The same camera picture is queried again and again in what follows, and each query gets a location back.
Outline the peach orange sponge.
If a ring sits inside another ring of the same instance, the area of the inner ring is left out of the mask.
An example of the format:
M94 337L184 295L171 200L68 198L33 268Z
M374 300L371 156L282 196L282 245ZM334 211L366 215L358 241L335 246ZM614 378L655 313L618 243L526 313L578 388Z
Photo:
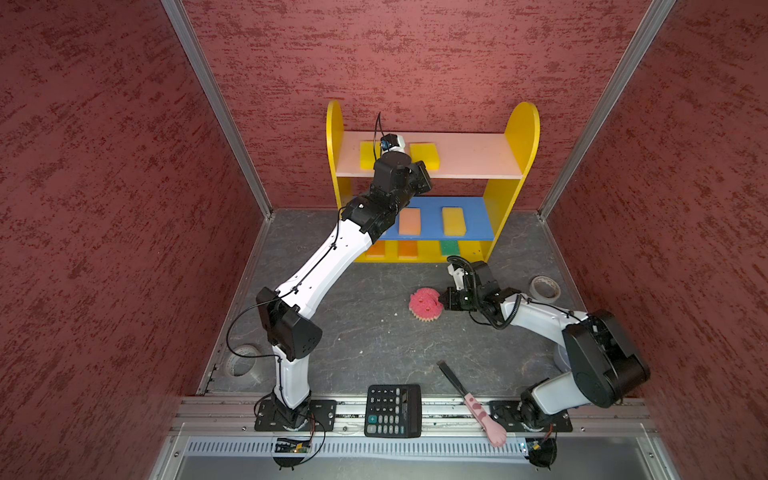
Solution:
M398 234L401 236L420 236L422 230L421 210L405 208L399 214Z

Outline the green scrub sponge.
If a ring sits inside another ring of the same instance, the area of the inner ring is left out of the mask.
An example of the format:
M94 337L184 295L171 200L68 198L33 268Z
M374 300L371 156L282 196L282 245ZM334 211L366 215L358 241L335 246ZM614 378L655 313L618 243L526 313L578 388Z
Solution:
M439 244L440 244L440 253L444 257L459 256L461 254L458 241L441 240Z

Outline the pink round smiley sponge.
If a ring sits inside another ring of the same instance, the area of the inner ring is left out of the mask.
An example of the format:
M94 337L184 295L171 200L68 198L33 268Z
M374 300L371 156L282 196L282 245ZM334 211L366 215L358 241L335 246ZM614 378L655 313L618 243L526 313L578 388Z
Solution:
M420 321L437 320L444 306L440 302L440 294L432 288L420 288L410 296L409 310Z

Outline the yellow orange scrub sponge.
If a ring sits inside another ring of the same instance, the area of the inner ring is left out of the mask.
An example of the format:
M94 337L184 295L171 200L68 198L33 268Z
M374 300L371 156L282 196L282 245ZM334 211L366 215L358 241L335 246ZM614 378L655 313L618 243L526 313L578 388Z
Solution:
M380 259L386 257L386 242L377 241L366 252L365 256L369 259Z

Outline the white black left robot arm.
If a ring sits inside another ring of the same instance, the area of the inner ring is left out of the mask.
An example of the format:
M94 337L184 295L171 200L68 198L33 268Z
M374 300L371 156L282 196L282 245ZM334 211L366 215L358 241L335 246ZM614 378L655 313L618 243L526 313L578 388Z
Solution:
M285 415L302 416L310 397L309 357L322 338L312 317L331 287L396 222L411 200L432 189L426 165L401 151L374 162L369 190L342 206L331 234L277 289L257 294L262 327L275 356L273 397Z

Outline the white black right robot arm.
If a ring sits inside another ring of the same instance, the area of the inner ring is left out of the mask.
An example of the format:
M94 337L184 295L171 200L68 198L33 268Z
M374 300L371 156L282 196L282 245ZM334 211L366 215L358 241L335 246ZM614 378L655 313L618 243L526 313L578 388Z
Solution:
M481 324L495 330L529 330L565 349L569 369L520 396L517 417L528 429L541 430L571 408L609 408L650 379L650 367L609 311L567 310L517 289L502 289L482 261L450 256L448 272L454 285L439 296L444 308L479 314Z

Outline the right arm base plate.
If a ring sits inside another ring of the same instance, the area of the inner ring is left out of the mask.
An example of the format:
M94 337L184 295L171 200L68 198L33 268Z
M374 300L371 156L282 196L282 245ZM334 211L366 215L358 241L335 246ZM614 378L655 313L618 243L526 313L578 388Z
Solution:
M500 423L507 432L546 434L571 433L573 426L569 413L562 411L554 416L548 416L541 422L541 427L527 426L520 413L519 400L492 400L488 403L490 415Z

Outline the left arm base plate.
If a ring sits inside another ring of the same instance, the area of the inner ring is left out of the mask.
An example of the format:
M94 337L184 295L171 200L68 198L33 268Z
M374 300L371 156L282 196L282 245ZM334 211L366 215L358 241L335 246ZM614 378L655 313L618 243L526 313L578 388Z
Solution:
M291 410L276 397L260 400L254 406L256 432L330 432L334 429L337 402L307 400Z

